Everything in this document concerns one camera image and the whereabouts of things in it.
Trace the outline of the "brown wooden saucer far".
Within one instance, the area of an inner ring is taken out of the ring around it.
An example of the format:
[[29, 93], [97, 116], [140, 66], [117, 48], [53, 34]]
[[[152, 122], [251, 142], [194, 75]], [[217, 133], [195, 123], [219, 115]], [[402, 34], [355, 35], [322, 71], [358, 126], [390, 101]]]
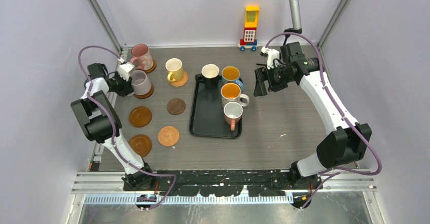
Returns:
[[155, 59], [153, 59], [153, 66], [147, 70], [144, 70], [145, 73], [151, 73], [153, 72], [157, 67], [157, 61]]

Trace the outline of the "lilac ribbed mug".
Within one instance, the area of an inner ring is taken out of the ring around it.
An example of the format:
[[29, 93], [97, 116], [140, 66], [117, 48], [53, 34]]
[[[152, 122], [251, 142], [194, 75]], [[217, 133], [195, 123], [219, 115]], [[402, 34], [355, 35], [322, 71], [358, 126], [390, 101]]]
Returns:
[[132, 77], [132, 86], [134, 94], [144, 95], [149, 92], [151, 88], [151, 81], [148, 75], [142, 70], [135, 70], [130, 75]]

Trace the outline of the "aluminium rail frame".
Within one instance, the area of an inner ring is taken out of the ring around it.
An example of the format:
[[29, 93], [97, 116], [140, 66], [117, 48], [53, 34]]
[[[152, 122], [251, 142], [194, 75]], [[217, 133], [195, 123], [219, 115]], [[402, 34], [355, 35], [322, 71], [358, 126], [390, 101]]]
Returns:
[[299, 189], [270, 190], [263, 184], [175, 184], [176, 190], [125, 190], [119, 172], [83, 172], [77, 175], [72, 194], [84, 195], [88, 204], [194, 205], [194, 204], [294, 204], [309, 192]]

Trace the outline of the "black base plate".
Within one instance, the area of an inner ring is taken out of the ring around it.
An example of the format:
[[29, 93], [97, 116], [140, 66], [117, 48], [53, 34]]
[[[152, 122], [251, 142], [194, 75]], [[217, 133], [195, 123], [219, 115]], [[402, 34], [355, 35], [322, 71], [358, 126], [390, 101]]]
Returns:
[[160, 195], [194, 197], [239, 196], [247, 191], [250, 197], [283, 196], [287, 190], [299, 190], [306, 194], [316, 189], [321, 178], [313, 175], [294, 180], [288, 171], [282, 170], [185, 170], [160, 171], [154, 176], [155, 184], [144, 189], [125, 191], [157, 191]]

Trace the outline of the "black plastic tray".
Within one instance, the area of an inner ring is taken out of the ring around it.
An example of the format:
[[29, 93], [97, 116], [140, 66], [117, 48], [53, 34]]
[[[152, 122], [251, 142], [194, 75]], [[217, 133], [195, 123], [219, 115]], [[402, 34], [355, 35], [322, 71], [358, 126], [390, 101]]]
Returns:
[[230, 129], [224, 118], [222, 107], [221, 87], [218, 81], [215, 88], [206, 87], [203, 75], [195, 75], [195, 89], [191, 107], [189, 132], [193, 136], [236, 139], [242, 133], [242, 123]]

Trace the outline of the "white floral orange-inside mug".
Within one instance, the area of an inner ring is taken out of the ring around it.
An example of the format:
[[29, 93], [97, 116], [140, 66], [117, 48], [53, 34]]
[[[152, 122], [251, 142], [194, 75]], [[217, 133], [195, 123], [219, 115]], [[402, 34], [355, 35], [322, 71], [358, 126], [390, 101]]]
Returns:
[[242, 107], [249, 105], [249, 97], [243, 94], [241, 88], [235, 83], [227, 83], [222, 86], [221, 90], [222, 107], [229, 102], [237, 102]]

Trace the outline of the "black white-inside mug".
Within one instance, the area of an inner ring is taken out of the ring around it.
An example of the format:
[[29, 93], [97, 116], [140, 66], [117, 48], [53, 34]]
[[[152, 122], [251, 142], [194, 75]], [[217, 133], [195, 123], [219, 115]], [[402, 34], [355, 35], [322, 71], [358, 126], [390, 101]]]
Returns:
[[207, 88], [213, 89], [218, 86], [220, 80], [220, 69], [215, 64], [203, 66], [201, 73], [195, 75], [195, 80], [203, 83]]

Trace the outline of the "salmon pink mug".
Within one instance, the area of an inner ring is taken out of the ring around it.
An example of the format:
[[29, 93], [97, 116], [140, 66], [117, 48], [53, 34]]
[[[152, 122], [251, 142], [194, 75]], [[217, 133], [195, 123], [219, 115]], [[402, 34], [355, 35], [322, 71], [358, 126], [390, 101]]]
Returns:
[[243, 114], [243, 107], [238, 102], [228, 102], [224, 106], [224, 118], [229, 125], [230, 130], [234, 131], [236, 125], [241, 120]]

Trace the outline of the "blue orange-inside mug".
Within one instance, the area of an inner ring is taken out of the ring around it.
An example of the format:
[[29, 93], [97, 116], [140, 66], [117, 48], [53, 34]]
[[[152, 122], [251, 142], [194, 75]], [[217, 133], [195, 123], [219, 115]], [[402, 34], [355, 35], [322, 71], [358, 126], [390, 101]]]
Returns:
[[227, 66], [222, 70], [221, 76], [224, 85], [228, 83], [234, 83], [237, 84], [242, 91], [245, 89], [243, 81], [240, 78], [240, 71], [238, 68], [234, 66]]

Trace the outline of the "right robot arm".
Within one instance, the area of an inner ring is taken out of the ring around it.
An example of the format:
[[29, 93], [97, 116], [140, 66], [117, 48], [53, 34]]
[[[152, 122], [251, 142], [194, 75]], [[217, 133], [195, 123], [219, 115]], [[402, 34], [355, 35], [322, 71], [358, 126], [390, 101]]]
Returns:
[[370, 139], [372, 130], [368, 124], [360, 124], [343, 104], [333, 102], [338, 97], [327, 92], [331, 85], [327, 74], [320, 71], [319, 59], [306, 58], [298, 42], [283, 45], [279, 50], [262, 47], [260, 54], [267, 64], [255, 70], [254, 96], [281, 91], [295, 82], [311, 99], [327, 133], [314, 154], [291, 164], [289, 183], [302, 189], [310, 176], [361, 160], [367, 150], [364, 139]]

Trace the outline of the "dark walnut round coaster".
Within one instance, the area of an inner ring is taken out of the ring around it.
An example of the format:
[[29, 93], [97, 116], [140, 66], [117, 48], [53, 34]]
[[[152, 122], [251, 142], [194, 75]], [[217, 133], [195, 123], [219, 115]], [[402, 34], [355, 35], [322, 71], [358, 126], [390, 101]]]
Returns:
[[186, 108], [185, 102], [180, 98], [174, 98], [167, 104], [167, 111], [172, 115], [181, 114]]

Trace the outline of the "dusty pink mug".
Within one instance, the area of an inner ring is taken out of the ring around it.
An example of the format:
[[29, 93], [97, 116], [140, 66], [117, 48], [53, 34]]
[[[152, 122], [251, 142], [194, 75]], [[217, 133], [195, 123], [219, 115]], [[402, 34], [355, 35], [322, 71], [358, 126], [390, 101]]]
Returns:
[[130, 62], [136, 69], [147, 70], [153, 66], [153, 58], [149, 47], [146, 44], [137, 44], [131, 49], [132, 58]]

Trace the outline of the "black tripod stand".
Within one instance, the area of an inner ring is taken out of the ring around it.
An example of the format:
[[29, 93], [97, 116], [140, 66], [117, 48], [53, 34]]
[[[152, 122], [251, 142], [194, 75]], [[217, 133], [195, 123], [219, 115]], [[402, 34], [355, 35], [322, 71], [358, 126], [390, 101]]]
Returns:
[[[302, 29], [295, 30], [293, 28], [288, 28], [288, 29], [284, 30], [282, 33], [279, 33], [279, 34], [273, 36], [272, 38], [270, 38], [262, 47], [268, 47], [269, 48], [271, 42], [273, 40], [277, 39], [278, 37], [281, 37], [281, 36], [284, 37], [284, 40], [283, 40], [283, 43], [282, 43], [281, 47], [283, 47], [283, 49], [285, 50], [286, 49], [286, 45], [287, 45], [287, 41], [288, 41], [289, 37], [291, 37], [291, 36], [298, 36], [298, 37], [301, 38], [302, 37]], [[284, 59], [285, 55], [282, 55], [281, 51], [279, 51], [279, 52], [280, 52], [280, 61], [281, 61], [281, 59]]]

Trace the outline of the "colourful toy block tower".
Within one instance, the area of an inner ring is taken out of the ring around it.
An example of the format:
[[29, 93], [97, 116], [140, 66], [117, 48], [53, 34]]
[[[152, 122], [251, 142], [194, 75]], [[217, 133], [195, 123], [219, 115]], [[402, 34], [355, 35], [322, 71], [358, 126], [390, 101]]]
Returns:
[[259, 6], [246, 6], [244, 16], [243, 36], [239, 41], [238, 48], [240, 51], [250, 49], [256, 51], [258, 46], [257, 27], [259, 20]]

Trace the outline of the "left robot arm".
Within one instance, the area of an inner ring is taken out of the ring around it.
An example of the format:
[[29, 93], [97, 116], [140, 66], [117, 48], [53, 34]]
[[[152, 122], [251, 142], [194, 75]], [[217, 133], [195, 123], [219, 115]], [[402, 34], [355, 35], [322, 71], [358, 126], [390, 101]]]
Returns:
[[156, 178], [148, 163], [123, 136], [121, 121], [106, 96], [108, 92], [122, 97], [133, 93], [131, 78], [122, 78], [117, 71], [110, 77], [102, 63], [90, 64], [87, 68], [89, 79], [85, 82], [85, 93], [70, 104], [84, 135], [88, 140], [102, 144], [117, 158], [125, 171], [122, 180], [126, 186], [151, 190]]

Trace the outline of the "woven rattan coaster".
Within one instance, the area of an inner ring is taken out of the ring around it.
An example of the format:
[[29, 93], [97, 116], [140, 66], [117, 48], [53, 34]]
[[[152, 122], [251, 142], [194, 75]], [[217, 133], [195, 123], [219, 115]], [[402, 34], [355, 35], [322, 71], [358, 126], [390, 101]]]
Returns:
[[180, 138], [180, 133], [173, 126], [163, 127], [158, 133], [158, 141], [161, 145], [170, 147], [175, 145]]
[[181, 87], [181, 86], [184, 86], [187, 83], [188, 78], [189, 78], [188, 74], [186, 72], [184, 72], [183, 78], [181, 80], [175, 81], [175, 82], [169, 82], [169, 83], [170, 83], [170, 85], [172, 85], [174, 87]]

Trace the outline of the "brown wooden saucer near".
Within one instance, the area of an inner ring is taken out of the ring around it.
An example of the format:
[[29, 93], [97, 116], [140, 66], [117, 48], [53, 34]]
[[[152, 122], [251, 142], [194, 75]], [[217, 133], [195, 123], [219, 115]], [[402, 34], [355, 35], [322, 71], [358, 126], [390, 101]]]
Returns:
[[145, 157], [152, 149], [152, 142], [147, 135], [138, 134], [129, 141], [131, 148], [141, 157]]

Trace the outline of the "grey metal pole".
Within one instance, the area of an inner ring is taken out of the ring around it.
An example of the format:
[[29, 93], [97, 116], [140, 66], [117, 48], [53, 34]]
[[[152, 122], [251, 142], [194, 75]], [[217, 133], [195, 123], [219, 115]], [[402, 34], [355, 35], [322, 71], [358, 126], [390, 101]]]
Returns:
[[293, 29], [302, 29], [299, 0], [289, 0]]

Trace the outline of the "yellow mug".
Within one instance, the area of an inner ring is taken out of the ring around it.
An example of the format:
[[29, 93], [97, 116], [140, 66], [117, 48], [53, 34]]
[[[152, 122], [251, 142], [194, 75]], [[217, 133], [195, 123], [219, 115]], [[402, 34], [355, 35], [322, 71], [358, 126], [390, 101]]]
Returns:
[[184, 77], [183, 63], [180, 59], [171, 58], [167, 60], [165, 67], [168, 70], [167, 80], [169, 82], [177, 82]]

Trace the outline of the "brown wooden saucer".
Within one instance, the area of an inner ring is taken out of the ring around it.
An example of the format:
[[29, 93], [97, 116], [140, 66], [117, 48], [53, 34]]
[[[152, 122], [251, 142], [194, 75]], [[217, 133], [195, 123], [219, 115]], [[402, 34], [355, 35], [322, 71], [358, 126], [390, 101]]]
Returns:
[[138, 134], [129, 141], [131, 148], [141, 157], [145, 157], [152, 149], [152, 142], [147, 135]]
[[153, 59], [153, 66], [147, 70], [144, 70], [145, 73], [151, 73], [153, 72], [157, 67], [157, 61], [155, 59]]
[[152, 112], [148, 107], [139, 106], [130, 112], [128, 119], [132, 126], [144, 127], [152, 120]]
[[144, 95], [137, 95], [137, 94], [133, 94], [133, 95], [135, 98], [138, 98], [138, 99], [146, 99], [146, 98], [150, 97], [153, 93], [154, 93], [154, 85], [151, 84], [151, 88], [150, 88], [148, 93], [146, 93]]

